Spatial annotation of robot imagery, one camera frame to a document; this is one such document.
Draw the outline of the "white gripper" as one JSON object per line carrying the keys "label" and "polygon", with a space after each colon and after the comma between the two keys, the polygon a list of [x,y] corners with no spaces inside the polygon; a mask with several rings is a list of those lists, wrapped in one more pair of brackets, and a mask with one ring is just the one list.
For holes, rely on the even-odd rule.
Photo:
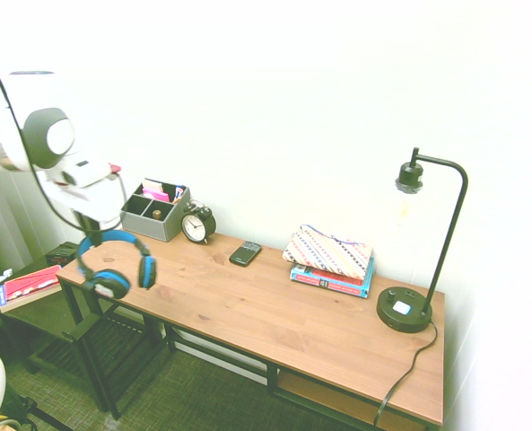
{"label": "white gripper", "polygon": [[43,181],[42,188],[50,198],[77,212],[76,220],[84,234],[90,234],[92,246],[102,243],[100,223],[113,225],[119,221],[123,206],[123,185],[119,178],[105,178],[85,188]]}

